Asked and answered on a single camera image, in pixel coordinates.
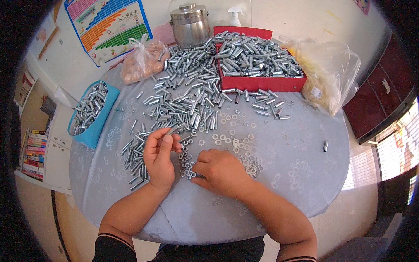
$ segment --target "stainless steel pot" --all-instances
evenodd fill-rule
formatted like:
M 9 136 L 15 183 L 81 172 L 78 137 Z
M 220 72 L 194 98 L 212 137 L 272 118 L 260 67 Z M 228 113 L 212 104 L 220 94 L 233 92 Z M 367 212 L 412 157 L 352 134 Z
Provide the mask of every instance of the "stainless steel pot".
M 205 5 L 185 4 L 170 12 L 173 35 L 181 48 L 201 46 L 210 36 Z

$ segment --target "black sleeve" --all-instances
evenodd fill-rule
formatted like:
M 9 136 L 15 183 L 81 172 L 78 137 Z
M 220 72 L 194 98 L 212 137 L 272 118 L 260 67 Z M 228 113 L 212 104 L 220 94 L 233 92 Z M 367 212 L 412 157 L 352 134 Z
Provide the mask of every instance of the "black sleeve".
M 281 262 L 316 262 L 317 260 L 314 257 L 302 256 L 302 257 L 292 257 L 282 260 Z
M 125 240 L 109 234 L 101 233 L 95 243 L 95 257 L 92 262 L 136 262 L 134 248 Z

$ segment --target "red box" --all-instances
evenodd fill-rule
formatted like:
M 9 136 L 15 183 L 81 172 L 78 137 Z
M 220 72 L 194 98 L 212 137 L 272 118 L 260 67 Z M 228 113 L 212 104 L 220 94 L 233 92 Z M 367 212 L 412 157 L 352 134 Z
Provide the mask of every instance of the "red box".
M 214 26 L 214 35 L 222 33 L 225 30 L 229 32 L 244 33 L 247 36 L 259 36 L 264 39 L 272 38 L 272 31 L 240 26 Z M 217 51 L 221 47 L 221 43 L 217 43 Z M 274 77 L 238 77 L 223 76 L 219 60 L 217 60 L 218 70 L 221 77 L 221 87 L 223 90 L 230 88 L 238 88 L 241 90 L 257 91 L 259 88 L 263 90 L 270 89 L 274 92 L 300 92 L 303 88 L 306 77 L 303 78 L 274 78 Z

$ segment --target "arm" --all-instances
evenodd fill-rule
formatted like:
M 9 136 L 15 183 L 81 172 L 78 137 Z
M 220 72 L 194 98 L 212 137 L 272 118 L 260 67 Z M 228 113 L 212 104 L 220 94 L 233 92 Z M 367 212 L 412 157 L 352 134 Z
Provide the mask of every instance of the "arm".
M 178 135 L 164 136 L 169 130 L 170 127 L 162 128 L 148 136 L 143 157 L 150 182 L 108 209 L 101 221 L 99 234 L 110 233 L 132 245 L 132 236 L 144 227 L 169 193 L 175 179 L 170 151 L 180 153 L 182 147 L 178 143 Z
M 192 170 L 205 177 L 192 182 L 217 194 L 238 199 L 260 220 L 269 236 L 281 244 L 277 261 L 317 257 L 317 238 L 306 216 L 293 204 L 254 181 L 227 151 L 201 151 Z

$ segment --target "white spray bottle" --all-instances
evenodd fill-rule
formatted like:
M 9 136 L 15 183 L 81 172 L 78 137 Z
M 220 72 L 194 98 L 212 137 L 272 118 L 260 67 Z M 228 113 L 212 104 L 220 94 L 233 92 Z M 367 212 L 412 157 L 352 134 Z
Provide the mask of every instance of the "white spray bottle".
M 229 12 L 231 12 L 231 18 L 228 22 L 229 26 L 241 26 L 240 21 L 238 20 L 238 13 L 240 12 L 243 16 L 243 8 L 238 6 L 233 6 L 228 9 Z

